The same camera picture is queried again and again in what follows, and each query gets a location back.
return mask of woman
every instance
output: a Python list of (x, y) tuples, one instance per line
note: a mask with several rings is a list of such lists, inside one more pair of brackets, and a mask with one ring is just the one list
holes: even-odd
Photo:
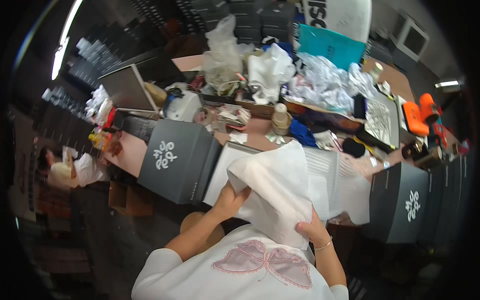
[(296, 230), (310, 237), (316, 269), (304, 251), (279, 245), (250, 224), (196, 255), (249, 194), (246, 188), (235, 195), (227, 182), (210, 211), (186, 230), (184, 221), (180, 235), (150, 254), (132, 299), (348, 299), (345, 273), (315, 210), (312, 223)]
[(84, 153), (78, 160), (73, 160), (69, 148), (63, 152), (63, 161), (53, 154), (48, 146), (40, 150), (38, 156), (38, 168), (49, 170), (50, 175), (71, 188), (84, 187), (96, 181), (108, 181), (107, 166), (97, 164), (88, 154)]

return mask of hand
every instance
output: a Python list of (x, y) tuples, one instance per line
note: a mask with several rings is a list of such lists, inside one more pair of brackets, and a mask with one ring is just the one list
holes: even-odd
[(251, 188), (246, 187), (238, 194), (235, 194), (232, 184), (230, 181), (227, 181), (209, 213), (215, 217), (218, 223), (230, 219), (239, 211), (251, 191)]
[(313, 218), (311, 223), (299, 222), (295, 230), (304, 235), (308, 235), (310, 241), (315, 248), (321, 248), (330, 241), (330, 235), (328, 234), (325, 225), (320, 221), (317, 212), (312, 205)]

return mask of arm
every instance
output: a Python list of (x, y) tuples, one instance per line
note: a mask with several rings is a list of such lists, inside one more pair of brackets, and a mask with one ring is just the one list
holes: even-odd
[(75, 177), (77, 177), (77, 172), (75, 171), (75, 166), (73, 165), (72, 155), (70, 154), (69, 151), (67, 151), (66, 154), (67, 154), (68, 166), (70, 167), (70, 178), (74, 179)]
[(246, 188), (236, 195), (228, 181), (213, 208), (197, 224), (171, 240), (165, 248), (175, 251), (182, 261), (195, 256), (213, 229), (221, 222), (233, 217), (249, 195), (250, 188)]
[[(320, 221), (317, 212), (313, 210), (313, 221), (309, 223), (300, 222), (297, 224), (297, 231), (310, 237), (315, 248), (321, 248), (329, 243), (330, 235), (325, 225)], [(317, 270), (324, 277), (329, 287), (334, 285), (347, 286), (347, 278), (343, 271), (342, 264), (333, 247), (333, 243), (321, 250), (315, 250), (315, 262)]]

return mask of bottle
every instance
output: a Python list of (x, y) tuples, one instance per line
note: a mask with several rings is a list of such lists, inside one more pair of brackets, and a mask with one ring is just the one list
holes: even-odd
[(278, 135), (287, 135), (291, 122), (292, 117), (287, 113), (287, 106), (283, 103), (275, 104), (275, 112), (272, 116), (273, 132)]
[(373, 79), (373, 85), (376, 85), (378, 83), (378, 78), (380, 77), (380, 74), (383, 72), (384, 68), (382, 67), (381, 64), (375, 63), (373, 65), (373, 68), (370, 70), (369, 74)]

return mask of pink butterfly embroidery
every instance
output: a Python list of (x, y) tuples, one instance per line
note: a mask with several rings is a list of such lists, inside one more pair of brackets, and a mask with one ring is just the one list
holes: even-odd
[(265, 245), (259, 240), (237, 244), (224, 259), (214, 262), (212, 266), (220, 271), (235, 274), (253, 273), (265, 267), (267, 273), (277, 274), (297, 287), (312, 286), (308, 262), (283, 248), (267, 252)]

